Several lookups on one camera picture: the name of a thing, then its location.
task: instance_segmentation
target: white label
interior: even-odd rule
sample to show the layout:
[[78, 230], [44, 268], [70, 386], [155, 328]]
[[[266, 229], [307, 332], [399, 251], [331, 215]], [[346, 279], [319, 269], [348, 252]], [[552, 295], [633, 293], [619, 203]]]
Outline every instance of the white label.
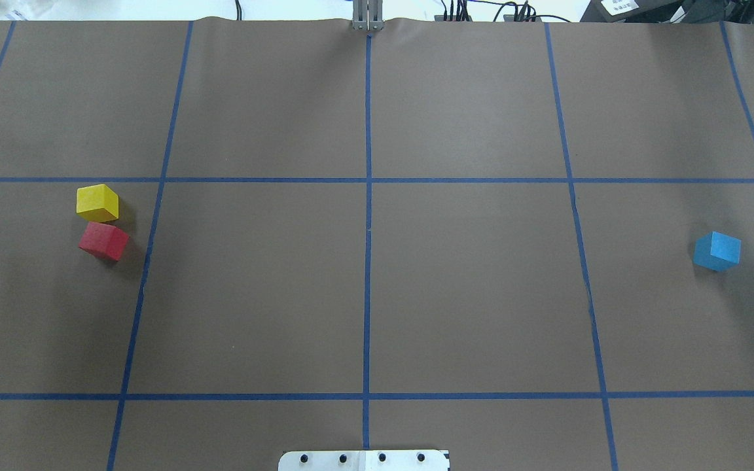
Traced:
[[631, 12], [638, 8], [634, 0], [601, 0], [601, 5], [613, 16]]

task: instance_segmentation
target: white metal bracket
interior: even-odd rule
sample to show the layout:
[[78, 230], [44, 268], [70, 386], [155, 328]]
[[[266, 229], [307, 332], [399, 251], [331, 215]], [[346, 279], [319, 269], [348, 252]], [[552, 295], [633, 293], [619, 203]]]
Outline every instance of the white metal bracket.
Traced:
[[367, 450], [288, 452], [278, 471], [450, 471], [450, 453], [443, 450]]
[[383, 29], [383, 0], [353, 0], [353, 21], [356, 30]]

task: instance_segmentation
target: gray clamp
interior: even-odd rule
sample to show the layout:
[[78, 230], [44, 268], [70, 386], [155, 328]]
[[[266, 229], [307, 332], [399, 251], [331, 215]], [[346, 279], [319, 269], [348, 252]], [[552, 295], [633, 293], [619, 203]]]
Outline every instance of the gray clamp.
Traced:
[[353, 0], [353, 21], [356, 30], [383, 29], [383, 0]]

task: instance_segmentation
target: cube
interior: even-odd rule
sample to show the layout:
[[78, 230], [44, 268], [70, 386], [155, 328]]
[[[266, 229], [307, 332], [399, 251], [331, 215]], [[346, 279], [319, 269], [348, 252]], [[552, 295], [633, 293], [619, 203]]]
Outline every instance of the cube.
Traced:
[[98, 258], [118, 262], [129, 238], [130, 236], [116, 226], [90, 222], [77, 247]]
[[77, 189], [76, 212], [85, 220], [107, 222], [118, 218], [118, 196], [104, 184]]
[[712, 232], [698, 239], [694, 263], [709, 270], [724, 271], [741, 262], [741, 239]]

